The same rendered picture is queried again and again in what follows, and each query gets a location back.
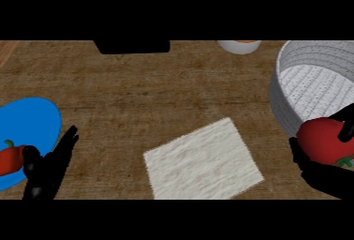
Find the red bell pepper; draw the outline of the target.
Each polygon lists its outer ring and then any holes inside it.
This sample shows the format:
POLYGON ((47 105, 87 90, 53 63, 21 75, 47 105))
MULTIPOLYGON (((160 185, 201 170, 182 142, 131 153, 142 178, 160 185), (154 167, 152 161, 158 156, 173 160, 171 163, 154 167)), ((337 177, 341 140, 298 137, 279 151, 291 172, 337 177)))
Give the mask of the red bell pepper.
POLYGON ((0 176, 16 173, 24 166, 24 145, 16 146, 12 140, 5 140, 8 147, 0 151, 0 176))

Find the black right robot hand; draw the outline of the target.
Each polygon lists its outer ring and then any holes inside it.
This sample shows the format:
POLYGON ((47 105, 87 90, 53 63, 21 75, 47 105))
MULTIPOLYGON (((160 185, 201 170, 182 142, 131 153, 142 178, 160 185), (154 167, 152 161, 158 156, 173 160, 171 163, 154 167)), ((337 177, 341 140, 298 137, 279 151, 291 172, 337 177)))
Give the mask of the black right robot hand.
MULTIPOLYGON (((354 103, 326 118, 342 122, 338 138, 347 143, 354 139, 354 103)), ((289 139, 289 145, 294 162, 298 164, 301 177, 308 186, 334 197, 354 202, 354 172, 313 161, 300 147, 297 136, 289 139)))

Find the white woven basket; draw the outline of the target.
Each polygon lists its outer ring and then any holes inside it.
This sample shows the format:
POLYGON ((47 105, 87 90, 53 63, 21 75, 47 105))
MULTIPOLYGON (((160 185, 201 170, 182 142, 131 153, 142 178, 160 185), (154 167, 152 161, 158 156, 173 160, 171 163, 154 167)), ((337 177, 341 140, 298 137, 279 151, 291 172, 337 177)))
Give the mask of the white woven basket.
POLYGON ((278 53, 270 107, 289 137, 354 103, 354 40, 289 40, 278 53))

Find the white cup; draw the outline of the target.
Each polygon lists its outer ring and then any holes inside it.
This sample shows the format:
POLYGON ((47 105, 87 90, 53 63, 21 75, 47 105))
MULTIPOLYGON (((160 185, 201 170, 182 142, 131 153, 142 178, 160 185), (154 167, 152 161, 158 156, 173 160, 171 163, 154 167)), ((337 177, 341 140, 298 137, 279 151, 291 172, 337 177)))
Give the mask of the white cup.
POLYGON ((229 53, 248 54, 257 50, 261 41, 260 40, 247 40, 247 41, 219 40, 217 43, 229 53))

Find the blue plate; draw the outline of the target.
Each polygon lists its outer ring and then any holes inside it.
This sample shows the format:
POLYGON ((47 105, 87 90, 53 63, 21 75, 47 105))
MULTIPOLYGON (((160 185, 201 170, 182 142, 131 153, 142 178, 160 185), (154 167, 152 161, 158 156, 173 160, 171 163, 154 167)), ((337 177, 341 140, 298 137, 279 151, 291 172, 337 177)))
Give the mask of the blue plate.
POLYGON ((0 106, 0 151, 5 140, 33 145, 40 154, 53 151, 61 134, 61 111, 44 97, 24 97, 0 106))

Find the black appliance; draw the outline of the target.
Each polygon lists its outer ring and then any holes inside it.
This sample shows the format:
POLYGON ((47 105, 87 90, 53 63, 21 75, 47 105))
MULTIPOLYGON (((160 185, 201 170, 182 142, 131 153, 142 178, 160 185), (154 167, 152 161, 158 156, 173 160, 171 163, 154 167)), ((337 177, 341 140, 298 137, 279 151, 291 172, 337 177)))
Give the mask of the black appliance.
POLYGON ((102 54, 167 53, 168 40, 96 40, 95 44, 102 54))

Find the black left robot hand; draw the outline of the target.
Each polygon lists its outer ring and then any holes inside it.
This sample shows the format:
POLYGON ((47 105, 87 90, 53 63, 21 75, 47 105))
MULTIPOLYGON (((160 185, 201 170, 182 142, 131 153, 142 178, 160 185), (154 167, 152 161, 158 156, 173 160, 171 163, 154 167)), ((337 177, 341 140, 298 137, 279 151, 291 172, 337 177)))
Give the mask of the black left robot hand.
POLYGON ((49 201, 56 197, 77 142, 78 128, 71 126, 46 156, 33 145, 24 148, 24 174, 28 178, 24 200, 49 201))

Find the red tomato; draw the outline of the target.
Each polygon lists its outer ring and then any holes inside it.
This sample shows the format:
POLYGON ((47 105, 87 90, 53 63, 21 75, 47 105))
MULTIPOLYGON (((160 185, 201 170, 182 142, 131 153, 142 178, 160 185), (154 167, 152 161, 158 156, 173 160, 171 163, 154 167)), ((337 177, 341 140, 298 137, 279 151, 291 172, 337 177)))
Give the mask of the red tomato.
POLYGON ((339 140, 342 127, 342 122, 326 117, 306 121, 297 133, 298 145, 320 164, 354 167, 354 139, 339 140))

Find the white cloth placemat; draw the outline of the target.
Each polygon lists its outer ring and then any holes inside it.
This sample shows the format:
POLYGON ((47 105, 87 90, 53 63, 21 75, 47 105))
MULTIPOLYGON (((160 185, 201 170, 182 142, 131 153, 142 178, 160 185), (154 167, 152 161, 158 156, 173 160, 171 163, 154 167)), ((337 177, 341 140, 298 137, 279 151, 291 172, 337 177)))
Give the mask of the white cloth placemat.
POLYGON ((226 117, 143 153, 155 200, 227 200, 264 181, 226 117))

